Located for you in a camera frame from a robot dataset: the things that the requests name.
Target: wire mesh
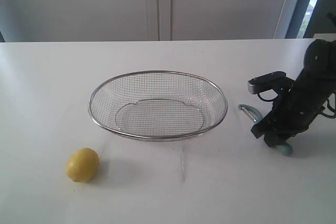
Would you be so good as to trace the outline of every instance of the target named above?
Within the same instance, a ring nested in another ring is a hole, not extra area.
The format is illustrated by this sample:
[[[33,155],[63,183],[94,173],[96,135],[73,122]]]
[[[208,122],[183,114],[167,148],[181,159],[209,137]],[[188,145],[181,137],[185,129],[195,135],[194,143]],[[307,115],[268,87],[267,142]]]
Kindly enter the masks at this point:
[[[205,132],[225,117],[227,101],[212,82],[191,74],[146,71],[100,85],[89,113],[101,127],[143,141],[174,141]]]

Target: cabinet door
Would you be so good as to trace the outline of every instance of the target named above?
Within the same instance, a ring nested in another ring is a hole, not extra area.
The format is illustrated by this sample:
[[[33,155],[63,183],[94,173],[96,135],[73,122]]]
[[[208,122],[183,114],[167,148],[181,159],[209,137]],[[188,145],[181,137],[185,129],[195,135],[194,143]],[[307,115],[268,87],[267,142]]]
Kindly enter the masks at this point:
[[[274,38],[285,0],[171,0],[171,39]]]
[[[25,41],[157,40],[156,0],[10,0]]]

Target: metal basket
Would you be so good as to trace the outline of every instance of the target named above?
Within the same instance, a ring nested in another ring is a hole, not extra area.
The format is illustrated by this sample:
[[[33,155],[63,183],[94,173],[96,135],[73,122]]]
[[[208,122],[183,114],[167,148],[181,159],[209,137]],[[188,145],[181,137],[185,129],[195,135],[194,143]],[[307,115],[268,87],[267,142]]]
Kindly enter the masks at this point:
[[[172,71],[144,71],[107,80],[93,92],[89,113],[112,133],[142,141],[178,141],[219,125],[227,100],[214,83]]]

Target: white table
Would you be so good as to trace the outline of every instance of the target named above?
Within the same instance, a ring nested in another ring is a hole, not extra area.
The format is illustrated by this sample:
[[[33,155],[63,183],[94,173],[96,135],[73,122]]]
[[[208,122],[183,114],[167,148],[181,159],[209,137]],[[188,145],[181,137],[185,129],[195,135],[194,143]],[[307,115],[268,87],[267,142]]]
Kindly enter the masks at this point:
[[[239,103],[271,104],[247,80],[275,70],[296,78],[311,39],[0,44],[0,223],[336,223],[336,121],[318,117],[284,157],[250,133]],[[228,114],[203,136],[146,143],[93,123],[88,99],[119,74],[166,69],[208,78]],[[65,173],[90,147],[89,184]]]

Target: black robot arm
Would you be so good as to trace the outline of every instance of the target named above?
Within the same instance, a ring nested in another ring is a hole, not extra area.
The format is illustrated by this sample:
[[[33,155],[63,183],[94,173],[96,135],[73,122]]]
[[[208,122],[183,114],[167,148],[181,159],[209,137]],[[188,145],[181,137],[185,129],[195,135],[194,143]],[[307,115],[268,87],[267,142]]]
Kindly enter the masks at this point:
[[[248,81],[248,89],[258,94],[273,89],[278,96],[272,110],[251,131],[256,138],[264,135],[269,147],[283,144],[288,138],[308,129],[317,115],[336,118],[329,97],[336,90],[336,41],[315,40],[307,48],[304,67],[295,81],[284,72],[274,72]],[[334,115],[323,112],[325,102]]]

